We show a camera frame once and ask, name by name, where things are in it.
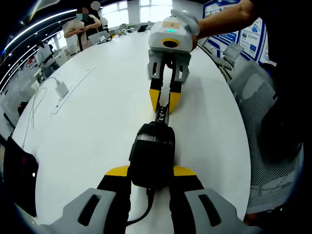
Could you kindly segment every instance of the white cable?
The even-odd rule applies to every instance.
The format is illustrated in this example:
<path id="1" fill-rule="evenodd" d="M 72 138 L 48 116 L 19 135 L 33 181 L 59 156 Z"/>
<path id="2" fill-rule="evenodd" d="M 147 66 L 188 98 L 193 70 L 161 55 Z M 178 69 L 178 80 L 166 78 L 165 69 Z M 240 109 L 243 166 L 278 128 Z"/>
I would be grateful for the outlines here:
<path id="1" fill-rule="evenodd" d="M 24 137 L 22 149 L 24 149 L 24 145 L 25 145 L 25 141 L 26 141 L 26 136 L 27 136 L 27 133 L 28 133 L 30 114 L 32 113 L 32 125 L 33 125 L 33 129 L 34 129 L 34 126 L 35 126 L 35 117 L 34 117 L 34 116 L 35 116 L 36 109 L 39 107 L 39 105 L 40 105 L 41 102 L 43 101 L 43 99 L 44 99 L 46 93 L 48 92 L 48 89 L 47 89 L 47 88 L 43 87 L 43 88 L 40 89 L 40 87 L 41 87 L 47 80 L 49 80 L 49 79 L 51 79 L 51 78 L 52 78 L 52 79 L 55 79 L 57 85 L 60 84 L 60 82 L 59 82 L 55 77 L 49 77 L 48 79 L 44 80 L 44 81 L 39 85 L 38 89 L 36 90 L 35 95 L 34 95 L 33 106 L 32 106 L 31 111 L 29 112 L 29 116 L 28 116 L 28 123 L 27 123 L 27 128 L 26 128 L 26 133 L 25 133 L 25 137 Z M 40 91 L 41 91 L 41 90 L 44 90 L 44 89 L 45 89 L 46 91 L 45 91 L 45 93 L 44 93 L 42 99 L 40 100 L 40 102 L 38 103 L 38 105 L 34 108 L 34 106 L 35 106 L 35 100 L 36 100 L 37 94 L 40 93 Z"/>
<path id="2" fill-rule="evenodd" d="M 57 85 L 60 84 L 60 82 L 55 78 L 55 77 L 49 77 L 48 79 L 44 80 L 40 86 L 38 87 L 38 89 L 36 90 L 35 92 L 35 96 L 34 96 L 34 102 L 33 102 L 33 108 L 32 108 L 32 112 L 33 112 L 33 116 L 32 116 L 32 124 L 33 124 L 33 129 L 34 129 L 34 126 L 35 126 L 35 115 L 34 115 L 34 106 L 35 106 L 35 99 L 36 99 L 36 96 L 37 96 L 37 91 L 39 90 L 39 88 L 49 79 L 55 79 Z"/>
<path id="3" fill-rule="evenodd" d="M 33 113 L 33 115 L 34 115 L 34 113 L 36 112 L 36 109 L 38 108 L 38 106 L 40 105 L 40 103 L 43 101 L 43 99 L 44 99 L 44 97 L 45 97 L 45 95 L 46 95 L 46 93 L 47 93 L 47 91 L 48 91 L 48 89 L 45 88 L 45 87 L 42 88 L 42 89 L 40 89 L 40 91 L 41 91 L 41 90 L 44 90 L 44 89 L 45 89 L 46 91 L 45 91 L 45 93 L 44 93 L 42 99 L 40 100 L 40 102 L 39 102 L 38 105 L 36 106 L 35 110 L 34 110 L 33 112 L 31 112 L 31 111 L 29 112 L 29 115 L 28 115 L 28 123 L 27 123 L 27 128 L 26 128 L 26 133 L 25 133 L 25 137 L 24 137 L 22 149 L 24 149 L 24 145 L 25 145 L 25 141 L 26 141 L 26 136 L 27 136 L 27 133 L 28 133 L 30 114 Z"/>

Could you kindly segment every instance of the window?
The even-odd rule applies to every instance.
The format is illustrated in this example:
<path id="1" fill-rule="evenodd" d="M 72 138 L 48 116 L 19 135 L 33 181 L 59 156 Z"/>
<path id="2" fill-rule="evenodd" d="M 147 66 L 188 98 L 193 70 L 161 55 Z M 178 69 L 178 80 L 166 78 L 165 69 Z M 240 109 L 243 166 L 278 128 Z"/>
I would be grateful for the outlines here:
<path id="1" fill-rule="evenodd" d="M 140 0 L 140 21 L 157 22 L 171 16 L 172 0 Z"/>
<path id="2" fill-rule="evenodd" d="M 64 31 L 60 31 L 58 34 L 57 34 L 57 40 L 58 40 L 58 45 L 59 45 L 59 48 L 63 48 L 65 46 L 67 46 L 67 42 L 66 42 L 66 39 L 64 37 Z"/>
<path id="3" fill-rule="evenodd" d="M 54 38 L 51 38 L 51 39 L 48 41 L 48 45 L 52 45 L 52 46 L 53 46 L 53 51 L 57 50 L 57 46 L 55 45 Z"/>
<path id="4" fill-rule="evenodd" d="M 108 21 L 110 28 L 129 23 L 128 2 L 120 1 L 102 8 L 102 17 Z"/>

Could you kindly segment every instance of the ceiling light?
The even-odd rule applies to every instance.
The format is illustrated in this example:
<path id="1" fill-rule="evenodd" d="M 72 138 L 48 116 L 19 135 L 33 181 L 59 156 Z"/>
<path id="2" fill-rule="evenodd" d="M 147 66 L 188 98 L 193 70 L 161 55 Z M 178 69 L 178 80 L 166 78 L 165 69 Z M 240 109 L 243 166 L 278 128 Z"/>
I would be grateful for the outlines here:
<path id="1" fill-rule="evenodd" d="M 56 15 L 53 15 L 53 16 L 49 16 L 43 20 L 40 20 L 38 21 L 37 23 L 34 23 L 33 25 L 29 26 L 28 28 L 26 28 L 24 31 L 22 31 L 20 34 L 18 34 L 16 37 L 13 38 L 13 40 L 11 40 L 7 46 L 4 48 L 3 52 L 6 51 L 18 38 L 20 38 L 22 35 L 24 35 L 26 32 L 28 32 L 29 30 L 31 30 L 32 28 L 36 27 L 37 25 L 49 20 L 49 19 L 52 19 L 54 17 L 57 17 L 57 16 L 61 16 L 61 15 L 64 15 L 64 14 L 67 14 L 67 13 L 70 13 L 70 12 L 74 12 L 76 11 L 76 9 L 74 10 L 69 10 L 69 11 L 64 11 L 64 12 L 61 12 L 61 13 L 58 13 Z"/>
<path id="2" fill-rule="evenodd" d="M 58 32 L 56 32 L 56 33 L 54 33 L 54 34 L 52 34 L 52 35 L 50 35 L 50 36 L 48 36 L 48 37 L 46 37 L 45 39 L 43 39 L 42 41 L 45 41 L 45 40 L 47 40 L 48 38 L 50 38 L 50 37 L 52 37 L 52 36 L 54 36 L 55 34 L 58 34 L 58 33 L 60 33 L 62 30 L 60 30 L 60 31 L 58 31 Z"/>
<path id="3" fill-rule="evenodd" d="M 36 47 L 36 45 L 34 45 L 33 47 L 31 47 L 25 54 L 23 54 L 14 64 L 13 66 L 5 73 L 4 77 L 2 78 L 2 80 L 0 81 L 0 84 L 3 82 L 4 78 L 6 77 L 6 75 L 15 67 L 15 65 L 19 62 L 19 60 L 21 58 L 23 58 L 25 55 L 28 54 L 28 52 L 30 52 L 32 49 L 34 49 Z"/>
<path id="4" fill-rule="evenodd" d="M 30 56 L 28 56 L 28 57 L 27 57 L 27 61 L 28 61 L 29 58 L 30 58 L 32 55 L 34 55 L 34 54 L 35 54 L 35 52 L 33 52 Z M 14 72 L 12 72 L 11 76 L 12 76 L 12 75 L 19 69 L 19 67 L 22 66 L 22 65 L 23 65 L 23 63 L 21 63 L 21 64 L 14 70 Z M 4 88 L 5 88 L 6 84 L 7 84 L 7 82 L 9 82 L 10 79 L 11 79 L 11 77 L 9 77 L 9 79 L 5 82 L 5 84 L 3 85 L 3 87 L 2 87 L 1 90 L 0 90 L 0 93 L 4 90 Z"/>

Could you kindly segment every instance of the white robot handle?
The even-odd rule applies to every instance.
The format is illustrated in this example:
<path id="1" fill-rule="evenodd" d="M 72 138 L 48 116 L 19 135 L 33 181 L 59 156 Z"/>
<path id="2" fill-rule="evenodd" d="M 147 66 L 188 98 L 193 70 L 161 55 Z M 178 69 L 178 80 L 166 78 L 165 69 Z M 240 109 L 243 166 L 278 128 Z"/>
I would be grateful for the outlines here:
<path id="1" fill-rule="evenodd" d="M 184 21 L 187 24 L 186 28 L 190 30 L 191 34 L 198 36 L 200 28 L 198 20 L 194 15 L 187 11 L 177 11 L 174 9 L 171 10 L 171 15 Z"/>

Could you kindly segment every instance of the table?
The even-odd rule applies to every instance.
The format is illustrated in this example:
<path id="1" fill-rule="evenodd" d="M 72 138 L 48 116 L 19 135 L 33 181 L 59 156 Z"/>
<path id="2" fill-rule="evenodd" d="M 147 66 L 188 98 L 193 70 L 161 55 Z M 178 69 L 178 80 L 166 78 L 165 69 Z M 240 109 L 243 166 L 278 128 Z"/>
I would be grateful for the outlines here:
<path id="1" fill-rule="evenodd" d="M 111 168 L 128 165 L 139 128 L 154 120 L 147 75 L 148 34 L 132 33 L 92 46 L 61 66 L 53 76 L 70 86 L 90 73 L 52 114 L 59 97 L 53 79 L 30 123 L 24 150 L 39 163 L 37 223 L 50 224 L 63 207 L 88 188 L 96 188 Z M 243 219 L 250 191 L 248 140 L 239 109 L 220 71 L 200 48 L 192 53 L 190 75 L 170 115 L 178 165 L 192 169 L 204 187 L 213 188 Z M 169 96 L 171 71 L 164 72 L 161 104 Z M 36 103 L 44 91 L 38 93 Z M 13 134 L 22 145 L 31 106 Z M 147 208 L 145 189 L 132 187 L 129 220 Z M 173 233 L 169 191 L 157 192 L 149 215 L 127 233 Z"/>

